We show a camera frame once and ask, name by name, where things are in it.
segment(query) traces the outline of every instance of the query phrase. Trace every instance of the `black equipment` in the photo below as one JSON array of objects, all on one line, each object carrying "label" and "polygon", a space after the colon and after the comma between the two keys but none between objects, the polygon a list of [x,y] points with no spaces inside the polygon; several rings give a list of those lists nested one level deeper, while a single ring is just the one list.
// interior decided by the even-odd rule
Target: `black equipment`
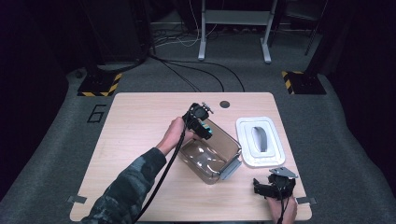
[{"label": "black equipment", "polygon": [[204,120],[209,118],[209,114],[207,112],[210,111],[213,114],[213,111],[207,104],[202,104],[203,105],[200,106],[197,103],[193,103],[187,113],[183,116],[183,120],[189,130],[193,130],[200,137],[207,140],[212,136],[212,131],[210,130],[210,127],[204,123]]},{"label": "black equipment", "polygon": [[[298,176],[286,167],[275,168],[270,170],[270,172],[272,174],[268,176],[268,181],[271,185],[262,185],[256,178],[253,178],[254,192],[265,198],[270,197],[281,201],[282,213],[277,221],[277,224],[281,224],[289,204],[289,197],[293,194],[293,189],[296,185],[295,178],[298,178]],[[284,199],[288,199],[286,206],[283,203]]]},{"label": "black equipment", "polygon": [[271,185],[263,185],[253,178],[254,192],[264,197],[276,198],[282,200],[289,198],[293,193],[296,180],[294,178],[289,179],[286,176],[271,174],[268,176],[268,181]]}]

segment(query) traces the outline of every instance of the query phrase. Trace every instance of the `gray carpet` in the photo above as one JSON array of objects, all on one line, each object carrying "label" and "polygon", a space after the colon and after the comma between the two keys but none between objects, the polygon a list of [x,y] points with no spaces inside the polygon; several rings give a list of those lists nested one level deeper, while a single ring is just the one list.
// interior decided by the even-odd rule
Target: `gray carpet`
[{"label": "gray carpet", "polygon": [[[328,79],[319,75],[326,95],[289,95],[286,90],[281,71],[304,71],[319,37],[310,54],[304,56],[308,38],[281,32],[270,48],[273,62],[265,64],[261,36],[226,35],[209,40],[205,62],[232,69],[246,91],[268,91],[275,96],[305,191],[318,200],[318,204],[312,205],[313,217],[305,223],[394,223],[396,202],[390,188],[348,130],[343,109]],[[189,48],[169,44],[156,50],[163,59],[197,62],[198,48],[198,44]],[[212,73],[225,91],[242,91],[235,76],[222,67],[204,63],[183,65]],[[172,67],[200,91],[222,91],[219,82],[207,73]],[[77,78],[76,73],[67,78],[69,92],[56,120],[0,203],[2,224],[71,223],[73,204],[66,200],[78,193],[114,95],[77,96],[82,78]],[[116,93],[128,91],[193,88],[163,64],[147,59],[123,73]],[[99,123],[87,123],[96,105],[106,105],[98,107],[104,117]]]}]

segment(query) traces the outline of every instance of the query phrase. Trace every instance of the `transparent box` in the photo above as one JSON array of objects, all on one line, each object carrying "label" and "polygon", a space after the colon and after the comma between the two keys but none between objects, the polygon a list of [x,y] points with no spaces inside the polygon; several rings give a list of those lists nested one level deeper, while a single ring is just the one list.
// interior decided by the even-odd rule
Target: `transparent box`
[{"label": "transparent box", "polygon": [[208,185],[219,179],[229,178],[240,166],[241,146],[210,119],[205,123],[212,130],[212,137],[190,140],[178,152],[178,156]]}]

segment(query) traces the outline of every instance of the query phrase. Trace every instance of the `person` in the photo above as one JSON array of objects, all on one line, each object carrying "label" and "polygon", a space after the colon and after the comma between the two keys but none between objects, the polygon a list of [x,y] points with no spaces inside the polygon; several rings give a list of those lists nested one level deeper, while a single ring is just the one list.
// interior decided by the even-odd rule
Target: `person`
[{"label": "person", "polygon": [[[135,159],[125,168],[105,190],[105,193],[96,200],[91,212],[80,223],[133,223],[142,209],[147,194],[154,185],[156,175],[166,164],[166,155],[177,145],[183,130],[184,120],[181,117],[172,120],[157,146]],[[186,130],[183,144],[191,139],[201,138],[196,133]],[[272,199],[267,200],[273,218],[279,218],[280,202]],[[296,214],[294,207],[297,207],[296,204],[289,202],[283,223],[291,223],[287,221],[294,220]]]}]

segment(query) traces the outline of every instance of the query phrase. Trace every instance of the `camouflage sleeve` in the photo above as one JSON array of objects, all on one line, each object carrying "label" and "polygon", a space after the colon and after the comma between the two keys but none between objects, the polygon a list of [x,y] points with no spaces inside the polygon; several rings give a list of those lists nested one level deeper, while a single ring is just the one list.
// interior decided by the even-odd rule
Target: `camouflage sleeve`
[{"label": "camouflage sleeve", "polygon": [[165,156],[155,147],[137,158],[96,200],[80,223],[132,223],[165,164]]}]

